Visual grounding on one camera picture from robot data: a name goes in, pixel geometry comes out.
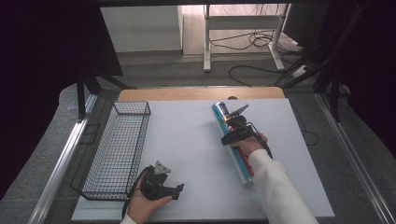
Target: electrical cable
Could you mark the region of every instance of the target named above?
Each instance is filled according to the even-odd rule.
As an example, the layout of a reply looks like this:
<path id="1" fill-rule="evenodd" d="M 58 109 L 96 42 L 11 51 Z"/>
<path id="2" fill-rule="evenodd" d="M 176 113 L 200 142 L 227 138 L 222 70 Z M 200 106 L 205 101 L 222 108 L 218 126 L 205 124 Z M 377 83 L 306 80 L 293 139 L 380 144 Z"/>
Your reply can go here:
<path id="1" fill-rule="evenodd" d="M 226 49 L 237 49 L 237 50 L 242 50 L 242 49 L 248 49 L 248 48 L 250 48 L 251 46 L 255 46 L 255 47 L 257 47 L 257 48 L 262 48 L 262 47 L 268 46 L 268 45 L 269 45 L 269 42 L 270 42 L 270 41 L 272 40 L 272 38 L 273 38 L 272 36 L 266 35 L 264 32 L 270 32 L 270 31 L 269 31 L 269 30 L 265 30 L 265 31 L 259 31 L 259 32 L 251 32 L 251 33 L 242 34 L 242 35 L 233 35 L 233 36 L 229 36 L 229 37 L 225 37 L 225 38 L 220 38 L 220 39 L 214 39 L 214 40 L 209 39 L 209 42 L 210 42 L 210 44 L 212 44 L 213 46 L 222 47 L 222 48 L 226 48 Z M 246 36 L 246 35 L 249 35 L 248 41 L 250 42 L 250 44 L 247 45 L 246 47 L 243 47 L 243 48 L 233 48 L 233 47 L 230 47 L 230 46 L 225 46 L 225 45 L 220 45 L 220 44 L 215 44 L 215 43 L 214 43 L 214 42 L 217 42 L 217 41 L 233 39 L 233 38 L 242 37 L 242 36 Z M 266 42 L 265 42 L 264 44 L 262 44 L 262 45 L 256 44 L 257 41 L 259 41 L 259 40 L 264 40 L 264 39 L 267 39 L 268 41 L 266 41 Z"/>
<path id="2" fill-rule="evenodd" d="M 271 70 L 267 70 L 267 69 L 264 69 L 264 68 L 259 68 L 259 67 L 249 66 L 249 65 L 237 65 L 237 66 L 232 67 L 230 70 L 228 70 L 228 76 L 229 76 L 230 79 L 232 79 L 232 80 L 234 80 L 234 81 L 236 81 L 236 82 L 239 82 L 239 83 L 241 83 L 241 84 L 243 84 L 243 85 L 245 85 L 245 86 L 248 86 L 248 87 L 252 87 L 252 86 L 249 85 L 249 84 L 247 84 L 246 82 L 243 82 L 243 81 L 240 81 L 240 80 L 236 79 L 236 78 L 233 77 L 233 75 L 231 74 L 231 72 L 232 72 L 235 68 L 239 68 L 239 67 L 253 68 L 253 69 L 261 70 L 261 71 L 264 71 L 264 72 L 270 72 L 270 73 L 283 73 L 283 71 L 271 71 Z"/>
<path id="3" fill-rule="evenodd" d="M 257 141 L 260 143 L 260 145 L 262 145 L 262 147 L 267 151 L 268 156 L 272 159 L 272 152 L 271 149 L 268 147 L 267 143 L 264 141 L 264 139 L 262 139 L 262 137 L 258 134 L 258 131 L 256 129 L 256 127 L 254 127 L 254 125 L 251 122 L 248 122 L 247 124 L 251 124 L 251 126 L 254 128 L 254 130 L 256 132 L 251 131 L 248 127 L 246 127 L 245 125 L 239 123 L 236 120 L 233 120 L 233 123 L 236 123 L 240 128 L 244 129 L 245 131 L 247 131 L 248 133 L 251 133 L 256 139 Z"/>
<path id="4" fill-rule="evenodd" d="M 280 54 L 280 59 L 281 59 L 282 62 L 284 62 L 284 63 L 296 63 L 296 62 L 291 62 L 291 61 L 289 61 L 289 60 L 286 60 L 286 59 L 285 59 L 285 55 L 300 55 L 300 56 L 303 56 L 303 54 L 300 54 L 300 53 L 298 53 L 298 52 L 296 52 L 296 53 L 284 53 L 284 54 Z"/>
<path id="5" fill-rule="evenodd" d="M 258 10 L 257 10 L 257 9 L 258 9 L 258 6 L 257 6 L 257 4 L 256 4 L 255 8 L 253 8 L 253 10 L 250 12 L 250 14 L 251 14 L 255 9 L 256 9 L 256 15 L 257 15 L 257 13 L 258 13 Z M 279 10 L 279 4 L 276 5 L 276 14 L 277 14 L 278 10 Z M 327 48 L 329 47 L 329 44 L 331 43 L 331 40 L 334 38 L 334 36 L 337 35 L 338 32 L 345 26 L 345 24 L 346 24 L 345 20 L 342 20 L 342 21 L 343 21 L 343 22 L 340 22 L 340 23 L 336 26 L 336 28 L 333 29 L 333 32 L 331 32 L 330 35 L 327 35 L 327 36 L 326 36 L 325 40 L 322 41 L 322 43 L 321 43 L 320 45 L 317 45 L 317 46 L 315 46 L 314 48 L 310 49 L 309 51 L 306 51 L 304 54 L 307 55 L 308 57 L 310 57 L 310 55 L 312 54 L 313 51 L 320 51 L 320 49 L 323 49 L 323 48 L 327 49 Z M 231 39 L 231 38 L 235 38 L 235 37 L 239 37 L 239 36 L 244 36 L 244 35 L 230 36 L 230 37 L 226 37 L 226 38 L 222 38 L 222 39 L 209 40 L 209 41 L 210 41 L 210 43 L 213 44 L 214 46 L 217 46 L 217 47 L 224 47 L 224 48 L 228 48 L 228 49 L 239 49 L 239 50 L 242 50 L 242 49 L 247 49 L 247 48 L 251 47 L 252 45 L 255 45 L 256 47 L 264 47 L 264 46 L 266 46 L 267 44 L 256 45 L 256 43 L 255 43 L 255 42 L 257 41 L 257 39 L 261 39 L 262 37 L 257 37 L 257 36 L 255 36 L 255 39 L 254 39 L 253 41 L 250 40 L 251 35 L 255 35 L 255 34 L 258 34 L 258 33 L 262 33 L 262 32 L 270 32 L 270 31 L 267 30 L 267 31 L 260 31 L 260 32 L 257 32 L 257 30 L 256 30 L 256 31 L 251 32 L 251 33 L 248 33 L 248 34 L 244 34 L 244 35 L 250 35 L 250 37 L 249 37 L 250 45 L 248 45 L 248 46 L 246 46 L 246 47 L 243 47 L 243 48 L 240 48 L 240 49 L 239 49 L 239 48 L 229 47 L 229 46 L 224 46 L 224 45 L 219 45 L 219 44 L 214 44 L 214 42 L 220 41 L 220 40 L 225 40 L 225 39 Z M 272 32 L 273 32 L 272 35 L 266 35 L 266 37 L 271 36 L 271 37 L 268 38 L 270 41 L 271 41 L 272 38 L 273 38 L 274 30 L 272 30 Z M 287 53 L 297 53 L 297 54 L 298 54 L 298 53 L 301 53 L 300 51 L 289 51 L 289 50 L 286 50 L 285 48 L 283 48 L 283 46 L 281 46 L 280 43 L 278 43 L 278 44 L 279 44 L 279 46 L 280 46 L 280 47 L 278 47 L 278 48 L 279 48 L 279 49 L 285 50 Z"/>
<path id="6" fill-rule="evenodd" d="M 292 64 L 287 71 L 285 71 L 284 74 L 274 83 L 274 86 L 278 86 L 280 88 L 283 88 L 285 85 L 286 80 L 293 75 L 293 73 L 299 69 L 301 66 L 303 66 L 307 61 L 307 57 L 303 56 L 301 57 L 297 62 Z"/>
<path id="7" fill-rule="evenodd" d="M 310 134 L 313 134 L 314 137 L 316 138 L 315 142 L 310 143 L 310 144 L 308 144 L 308 143 L 305 142 L 305 144 L 306 144 L 307 146 L 314 146 L 314 145 L 316 145 L 316 144 L 319 142 L 319 136 L 318 136 L 316 133 L 311 132 L 311 131 L 308 131 L 308 130 L 306 129 L 305 123 L 304 123 L 303 119 L 301 118 L 301 115 L 300 115 L 300 113 L 298 112 L 297 108 L 294 106 L 294 104 L 293 104 L 291 101 L 289 101 L 289 102 L 290 102 L 290 105 L 291 105 L 292 109 L 294 110 L 294 113 L 297 115 L 297 118 L 300 120 L 301 125 L 303 126 L 303 128 L 300 130 L 301 133 L 303 134 L 303 136 L 305 136 L 307 133 L 310 133 Z"/>
<path id="8" fill-rule="evenodd" d="M 148 167 L 146 167 L 145 169 L 143 169 L 143 171 L 140 173 L 140 175 L 137 177 L 136 181 L 135 181 L 134 184 L 132 185 L 131 190 L 129 191 L 128 196 L 127 196 L 128 199 L 125 201 L 125 203 L 124 203 L 124 205 L 123 205 L 123 207 L 122 207 L 121 218 L 124 218 L 124 217 L 125 217 L 126 210 L 127 210 L 127 208 L 128 208 L 128 204 L 129 204 L 129 201 L 131 201 L 132 196 L 134 195 L 134 192 L 135 192 L 136 190 L 139 190 L 139 189 L 136 188 L 136 187 L 137 187 L 137 182 L 139 182 L 140 178 L 143 176 L 143 174 L 144 174 L 148 169 L 149 169 Z"/>
<path id="9" fill-rule="evenodd" d="M 228 16 L 228 12 L 227 12 L 227 10 L 225 9 L 225 5 L 223 5 L 223 9 L 224 9 L 224 11 L 225 11 L 225 14 Z"/>
<path id="10" fill-rule="evenodd" d="M 315 46 L 314 48 L 310 49 L 310 50 L 306 50 L 305 54 L 303 56 L 304 58 L 304 62 L 298 62 L 297 64 L 299 65 L 298 67 L 301 67 L 302 65 L 304 65 L 307 62 L 311 62 L 313 63 L 313 56 L 315 54 L 316 58 L 318 59 L 318 61 L 316 63 L 316 66 L 313 66 L 313 68 L 311 69 L 315 69 L 314 71 L 318 72 L 320 70 L 320 67 L 323 66 L 323 64 L 326 63 L 326 60 L 329 60 L 329 57 L 331 56 L 326 56 L 327 54 L 327 50 L 329 50 L 329 47 L 331 45 L 331 43 L 334 41 L 335 37 L 337 35 L 340 34 L 340 32 L 342 32 L 343 28 L 346 26 L 347 24 L 347 20 L 342 20 L 341 22 L 339 22 L 334 29 L 332 29 L 332 32 L 326 36 L 326 38 L 317 46 Z M 287 75 L 285 75 L 283 78 L 284 82 L 283 82 L 283 87 L 288 86 L 287 81 L 291 78 L 292 74 L 296 71 L 289 71 Z"/>
<path id="11" fill-rule="evenodd" d="M 255 4 L 254 5 L 254 8 L 250 11 L 250 13 L 249 13 L 249 15 L 251 15 L 251 13 L 254 11 L 254 9 L 256 9 L 256 15 L 257 15 L 257 6 L 258 6 L 259 4 Z"/>

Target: white tabletop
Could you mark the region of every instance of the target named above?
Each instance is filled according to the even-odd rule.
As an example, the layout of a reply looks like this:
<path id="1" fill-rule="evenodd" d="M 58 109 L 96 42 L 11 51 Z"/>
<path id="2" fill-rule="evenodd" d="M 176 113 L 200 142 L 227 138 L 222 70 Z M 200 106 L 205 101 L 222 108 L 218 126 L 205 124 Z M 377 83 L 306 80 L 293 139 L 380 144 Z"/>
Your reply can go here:
<path id="1" fill-rule="evenodd" d="M 261 196 L 244 186 L 220 138 L 211 106 L 218 101 L 149 101 L 151 116 L 140 170 L 156 160 L 172 170 L 164 183 L 185 187 L 177 201 L 157 210 L 150 221 L 266 219 Z M 316 217 L 334 213 L 305 145 L 288 99 L 224 101 L 264 133 L 274 159 L 281 161 L 290 179 Z M 87 201 L 80 197 L 72 220 L 120 220 L 121 202 Z"/>

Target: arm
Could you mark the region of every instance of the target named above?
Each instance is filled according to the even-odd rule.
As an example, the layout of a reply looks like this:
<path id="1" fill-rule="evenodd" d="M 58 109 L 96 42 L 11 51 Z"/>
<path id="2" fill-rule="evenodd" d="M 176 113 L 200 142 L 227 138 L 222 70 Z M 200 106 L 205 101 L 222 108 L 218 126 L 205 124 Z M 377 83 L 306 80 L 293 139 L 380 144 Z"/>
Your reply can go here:
<path id="1" fill-rule="evenodd" d="M 292 185 L 285 168 L 273 161 L 254 137 L 234 143 L 248 155 L 253 182 L 260 194 L 265 213 L 273 224 L 318 223 L 303 197 Z"/>

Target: black cable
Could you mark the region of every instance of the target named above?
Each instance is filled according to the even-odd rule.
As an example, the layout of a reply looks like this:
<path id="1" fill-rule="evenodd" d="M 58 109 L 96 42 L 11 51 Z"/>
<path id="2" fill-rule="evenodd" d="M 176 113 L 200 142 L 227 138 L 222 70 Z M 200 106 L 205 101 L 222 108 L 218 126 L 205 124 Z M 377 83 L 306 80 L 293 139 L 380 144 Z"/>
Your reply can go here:
<path id="1" fill-rule="evenodd" d="M 250 11 L 249 15 L 251 15 L 251 13 L 254 11 L 254 9 L 256 9 L 256 15 L 257 15 L 257 6 L 258 6 L 258 4 L 254 5 L 254 8 Z"/>
<path id="2" fill-rule="evenodd" d="M 277 14 L 278 10 L 279 10 L 279 4 L 276 5 L 276 14 Z M 330 43 L 331 43 L 331 40 L 339 33 L 339 31 L 345 26 L 345 24 L 346 24 L 345 20 L 342 20 L 342 22 L 340 22 L 338 25 L 336 25 L 336 28 L 333 29 L 333 31 L 332 31 L 329 35 L 326 36 L 325 40 L 322 41 L 322 43 L 320 43 L 319 45 L 313 47 L 312 49 L 310 49 L 310 50 L 308 50 L 308 51 L 305 51 L 304 54 L 305 54 L 306 56 L 308 56 L 308 58 L 311 58 L 312 53 L 313 53 L 314 51 L 320 51 L 321 49 L 327 49 L 327 48 L 329 47 Z M 244 35 L 230 36 L 230 37 L 226 37 L 226 38 L 222 38 L 222 39 L 209 40 L 209 41 L 210 41 L 210 43 L 211 43 L 212 45 L 214 45 L 214 46 L 223 47 L 223 48 L 227 48 L 227 49 L 242 50 L 242 49 L 247 49 L 247 48 L 251 47 L 252 45 L 254 45 L 254 46 L 256 46 L 256 47 L 259 48 L 259 47 L 264 47 L 264 46 L 267 46 L 267 45 L 268 45 L 268 43 L 265 43 L 265 44 L 263 44 L 263 45 L 257 45 L 257 44 L 256 44 L 256 41 L 257 41 L 258 39 L 263 39 L 263 37 L 257 37 L 256 34 L 262 33 L 262 32 L 269 32 L 269 31 L 267 30 L 267 31 L 259 31 L 259 32 L 257 32 L 257 30 L 256 30 L 255 32 L 248 33 L 248 34 L 244 34 L 244 35 L 250 35 L 250 37 L 249 37 L 250 45 L 248 45 L 248 46 L 246 46 L 246 47 L 243 47 L 243 48 L 233 48 L 233 47 L 229 47 L 229 46 L 224 46 L 224 45 L 215 44 L 214 42 L 220 41 L 220 40 L 225 40 L 225 39 L 236 38 L 236 37 L 240 37 L 240 36 L 244 36 Z M 274 36 L 274 30 L 272 30 L 272 32 L 273 32 L 273 33 L 272 33 L 271 35 L 266 35 L 265 38 L 267 38 L 267 39 L 269 39 L 269 40 L 271 41 L 272 38 L 273 38 L 273 36 Z M 255 36 L 255 38 L 254 38 L 253 41 L 250 40 L 251 35 L 254 35 L 254 36 Z M 279 46 L 280 46 L 279 48 L 285 50 L 287 53 L 297 53 L 297 54 L 301 53 L 300 51 L 289 51 L 289 50 L 286 50 L 285 48 L 283 48 L 283 47 L 280 45 L 280 43 L 278 43 L 278 44 L 279 44 Z"/>
<path id="3" fill-rule="evenodd" d="M 227 12 L 227 10 L 225 9 L 225 5 L 223 5 L 223 10 L 225 11 L 225 14 L 227 14 L 227 16 L 228 16 L 228 12 Z"/>
<path id="4" fill-rule="evenodd" d="M 299 54 L 299 55 L 305 55 L 306 52 L 298 50 L 298 51 L 294 51 L 294 50 L 289 50 L 286 49 L 285 47 L 282 46 L 281 43 L 277 42 L 278 46 L 277 46 L 277 50 L 282 53 L 282 54 Z"/>
<path id="5" fill-rule="evenodd" d="M 267 4 L 268 6 L 268 4 Z M 262 4 L 262 9 L 264 8 L 264 4 Z M 260 9 L 260 15 L 262 15 L 262 9 Z"/>
<path id="6" fill-rule="evenodd" d="M 326 56 L 325 55 L 327 53 L 326 50 L 329 50 L 331 43 L 334 41 L 336 36 L 339 35 L 344 30 L 345 26 L 347 25 L 348 18 L 350 17 L 351 13 L 352 12 L 350 12 L 350 11 L 348 13 L 345 13 L 343 15 L 343 19 L 341 19 L 340 22 L 332 28 L 331 32 L 325 36 L 325 38 L 321 41 L 320 44 L 305 51 L 305 54 L 307 55 L 307 57 L 309 59 L 312 59 L 313 56 L 316 56 L 317 58 L 320 58 L 320 59 L 322 59 L 323 57 Z"/>
<path id="7" fill-rule="evenodd" d="M 232 80 L 234 80 L 236 82 L 239 82 L 239 83 L 241 83 L 241 84 L 243 84 L 245 86 L 248 86 L 248 87 L 251 87 L 251 85 L 247 84 L 246 82 L 243 82 L 243 81 L 240 81 L 240 80 L 234 78 L 233 75 L 231 74 L 231 72 L 235 68 L 239 68 L 239 67 L 253 68 L 253 69 L 261 70 L 261 71 L 264 71 L 264 72 L 270 72 L 270 73 L 283 73 L 283 71 L 271 71 L 271 70 L 267 70 L 267 69 L 264 69 L 264 68 L 259 68 L 259 67 L 249 66 L 249 65 L 237 65 L 237 66 L 232 67 L 230 70 L 228 70 L 228 76 L 229 76 L 230 79 L 232 79 Z"/>
<path id="8" fill-rule="evenodd" d="M 123 205 L 123 207 L 122 207 L 121 218 L 124 218 L 124 217 L 125 217 L 126 210 L 127 210 L 127 208 L 128 208 L 128 204 L 129 204 L 129 201 L 131 201 L 132 196 L 134 195 L 134 192 L 135 192 L 136 190 L 138 190 L 138 189 L 136 188 L 136 187 L 137 187 L 137 182 L 139 182 L 140 178 L 143 176 L 143 174 L 144 174 L 148 169 L 149 169 L 149 167 L 146 167 L 146 168 L 140 173 L 140 175 L 137 177 L 136 181 L 135 181 L 134 184 L 132 185 L 131 190 L 129 191 L 128 196 L 127 196 L 128 199 L 125 201 L 125 203 L 124 203 L 124 205 Z"/>
<path id="9" fill-rule="evenodd" d="M 251 131 L 248 127 L 246 127 L 245 125 L 239 123 L 239 122 L 236 121 L 236 120 L 233 120 L 233 123 L 236 123 L 240 128 L 244 129 L 244 130 L 247 131 L 248 133 L 251 133 L 251 135 L 253 135 L 253 136 L 257 139 L 257 141 L 259 141 L 260 145 L 262 145 L 262 147 L 263 147 L 265 150 L 267 150 L 268 156 L 269 156 L 271 159 L 273 158 L 272 152 L 271 152 L 270 148 L 268 147 L 267 143 L 266 143 L 266 142 L 264 141 L 264 139 L 262 139 L 262 137 L 258 134 L 258 131 L 257 131 L 256 127 L 254 127 L 254 125 L 253 125 L 251 122 L 249 122 L 249 124 L 251 124 L 251 125 L 253 126 L 253 128 L 254 128 L 254 130 L 255 130 L 256 132 Z"/>
<path id="10" fill-rule="evenodd" d="M 301 115 L 300 115 L 300 113 L 298 112 L 297 108 L 294 106 L 294 104 L 291 103 L 291 101 L 289 101 L 289 102 L 290 102 L 290 105 L 291 105 L 292 109 L 294 110 L 295 114 L 297 115 L 297 118 L 300 120 L 301 125 L 303 126 L 303 128 L 300 130 L 301 133 L 303 134 L 303 136 L 305 136 L 306 133 L 311 133 L 311 134 L 313 134 L 313 135 L 315 136 L 315 138 L 316 138 L 316 140 L 315 140 L 314 143 L 308 144 L 308 143 L 305 142 L 305 144 L 306 144 L 307 146 L 314 146 L 314 145 L 316 145 L 316 144 L 319 142 L 319 136 L 318 136 L 316 133 L 310 132 L 310 131 L 308 131 L 308 130 L 306 129 L 305 123 L 304 123 L 303 119 L 301 118 Z"/>
<path id="11" fill-rule="evenodd" d="M 248 49 L 248 48 L 250 48 L 250 47 L 253 46 L 253 45 L 254 45 L 255 47 L 257 47 L 257 48 L 262 48 L 262 47 L 267 46 L 267 45 L 269 44 L 269 42 L 272 40 L 272 38 L 273 38 L 272 36 L 269 36 L 269 35 L 266 35 L 266 34 L 262 34 L 262 33 L 264 33 L 264 32 L 269 32 L 269 31 L 266 30 L 266 31 L 252 32 L 252 33 L 247 33 L 247 34 L 242 34 L 242 35 L 234 35 L 234 36 L 229 36 L 229 37 L 225 37 L 225 38 L 221 38 L 221 39 L 215 39 L 215 40 L 209 39 L 209 42 L 210 42 L 210 44 L 212 44 L 213 46 L 222 47 L 222 48 L 226 48 L 226 49 L 237 49 L 237 50 L 242 50 L 242 49 Z M 248 41 L 250 42 L 250 44 L 249 44 L 248 46 L 246 46 L 246 47 L 243 47 L 243 48 L 233 48 L 233 47 L 230 47 L 230 46 L 219 45 L 219 44 L 215 44 L 215 43 L 214 43 L 214 42 L 216 42 L 216 41 L 233 39 L 233 38 L 242 37 L 242 36 L 245 36 L 245 35 L 249 35 Z M 266 43 L 263 44 L 263 45 L 258 45 L 258 44 L 256 44 L 256 42 L 257 42 L 258 40 L 263 40 L 263 39 L 268 39 L 268 41 L 266 41 Z"/>
<path id="12" fill-rule="evenodd" d="M 303 54 L 298 53 L 298 51 L 296 51 L 295 53 L 284 53 L 284 54 L 280 54 L 280 59 L 282 60 L 282 62 L 284 63 L 296 63 L 296 62 L 291 62 L 285 59 L 285 55 L 300 55 L 303 56 Z"/>
<path id="13" fill-rule="evenodd" d="M 294 64 L 292 64 L 292 65 L 289 67 L 289 69 L 286 70 L 286 71 L 282 74 L 282 76 L 280 76 L 280 78 L 273 84 L 273 86 L 277 86 L 277 87 L 283 88 L 284 85 L 283 85 L 283 86 L 280 86 L 280 85 L 278 85 L 278 83 L 279 83 L 281 80 L 285 80 L 285 78 L 291 77 L 291 76 L 293 75 L 293 73 L 294 73 L 298 68 L 300 68 L 306 61 L 307 61 L 307 57 L 306 57 L 306 56 L 301 57 L 297 62 L 295 62 Z"/>

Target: metal wire basket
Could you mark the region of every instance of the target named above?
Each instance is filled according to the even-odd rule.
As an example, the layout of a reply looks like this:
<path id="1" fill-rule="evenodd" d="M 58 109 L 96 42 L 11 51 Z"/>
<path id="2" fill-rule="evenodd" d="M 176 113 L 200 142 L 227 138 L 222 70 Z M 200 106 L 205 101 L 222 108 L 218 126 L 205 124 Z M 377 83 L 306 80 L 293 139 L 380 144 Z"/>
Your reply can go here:
<path id="1" fill-rule="evenodd" d="M 81 159 L 91 166 L 79 163 L 72 188 L 87 200 L 126 200 L 138 176 L 150 114 L 148 102 L 114 102 L 96 151 L 84 153 L 92 158 Z"/>

